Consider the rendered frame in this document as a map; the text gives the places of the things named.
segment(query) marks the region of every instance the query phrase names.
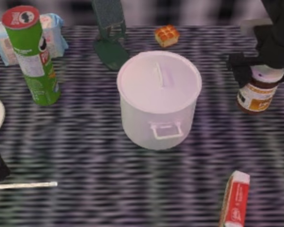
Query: pot handle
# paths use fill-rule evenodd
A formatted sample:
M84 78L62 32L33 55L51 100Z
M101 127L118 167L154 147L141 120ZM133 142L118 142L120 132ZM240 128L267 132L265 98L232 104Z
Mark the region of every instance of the pot handle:
M178 130L177 134L166 135L166 136L159 136L158 135L158 131L157 131L158 129L161 129L161 130L170 129L174 126L176 126L176 128ZM154 134L154 136L157 140L168 140L168 139L173 139L173 138L179 138L179 137L182 137L184 135L183 132L182 132L182 129L181 129L181 123L179 123L179 122L174 123L174 125L172 125L172 124L164 124L164 125L152 124L151 129L152 129L153 134Z

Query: striped tablecloth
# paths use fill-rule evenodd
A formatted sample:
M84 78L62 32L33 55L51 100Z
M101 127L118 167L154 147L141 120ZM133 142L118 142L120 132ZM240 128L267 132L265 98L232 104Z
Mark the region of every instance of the striped tablecloth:
M154 29L128 29L132 56L160 50ZM217 227L234 170L251 175L246 227L284 227L284 84L266 113L242 113L224 60L255 54L255 41L233 26L178 29L169 50L197 66L203 90L188 138L166 151L126 137L117 73L92 48L96 27L64 29L70 49L54 60L62 96L53 106L35 105L19 67L0 59L0 151L13 173L5 183L59 183L0 191L0 227Z

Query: jar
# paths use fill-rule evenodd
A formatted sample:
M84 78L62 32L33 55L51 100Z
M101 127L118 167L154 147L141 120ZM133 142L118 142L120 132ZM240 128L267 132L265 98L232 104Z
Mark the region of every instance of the jar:
M251 67L252 79L237 95L239 108L248 114L264 112L270 105L284 69L273 69L266 65Z

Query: red and white box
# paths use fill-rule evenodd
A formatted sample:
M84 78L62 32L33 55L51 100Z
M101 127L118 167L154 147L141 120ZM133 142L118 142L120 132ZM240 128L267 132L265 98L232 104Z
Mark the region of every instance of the red and white box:
M225 190L219 227L244 227L250 175L235 171Z

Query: jar lid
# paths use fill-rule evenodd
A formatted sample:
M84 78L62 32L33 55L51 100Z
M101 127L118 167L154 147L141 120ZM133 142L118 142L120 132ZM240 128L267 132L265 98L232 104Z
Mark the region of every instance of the jar lid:
M273 69L267 65L251 66L252 77L263 83L276 83L284 76L284 69Z
M133 107L167 114L196 101L202 79L198 69L181 55L149 51L132 57L122 66L117 85L120 95Z
M12 30L29 28L40 18L39 11L32 6L16 6L7 10L2 16L2 23Z

